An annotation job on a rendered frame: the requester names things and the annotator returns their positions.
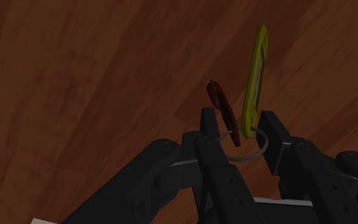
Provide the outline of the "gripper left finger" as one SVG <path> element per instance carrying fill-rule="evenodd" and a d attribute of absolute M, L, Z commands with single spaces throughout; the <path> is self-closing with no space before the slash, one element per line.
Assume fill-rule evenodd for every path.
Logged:
<path fill-rule="evenodd" d="M 182 188 L 192 187 L 199 224 L 260 224 L 260 210 L 217 140 L 214 109 L 182 144 L 157 139 L 61 224 L 151 224 Z"/>

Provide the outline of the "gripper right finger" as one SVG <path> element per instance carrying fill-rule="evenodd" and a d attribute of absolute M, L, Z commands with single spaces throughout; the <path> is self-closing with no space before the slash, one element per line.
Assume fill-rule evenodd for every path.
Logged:
<path fill-rule="evenodd" d="M 293 137 L 272 111 L 262 111 L 258 128 L 268 137 L 264 159 L 280 178 L 282 199 L 309 200 L 319 224 L 358 224 L 358 151 L 334 158 L 310 140 Z"/>

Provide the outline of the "yellow and red keychain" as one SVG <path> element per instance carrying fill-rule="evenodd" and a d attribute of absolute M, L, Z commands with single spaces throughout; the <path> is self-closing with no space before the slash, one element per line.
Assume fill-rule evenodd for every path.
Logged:
<path fill-rule="evenodd" d="M 235 114 L 220 84 L 211 80 L 206 87 L 213 106 L 220 110 L 224 124 L 227 128 L 227 131 L 223 132 L 220 137 L 224 137 L 229 134 L 236 147 L 240 146 L 240 136 L 250 139 L 255 133 L 257 133 L 264 138 L 264 145 L 262 145 L 258 152 L 242 157 L 227 156 L 226 158 L 230 161 L 246 162 L 253 160 L 262 155 L 268 147 L 267 135 L 256 127 L 259 98 L 263 83 L 267 52 L 268 31 L 265 25 L 260 25 L 256 31 L 256 39 L 254 41 L 252 51 L 247 87 L 242 106 L 241 124 L 237 123 Z"/>

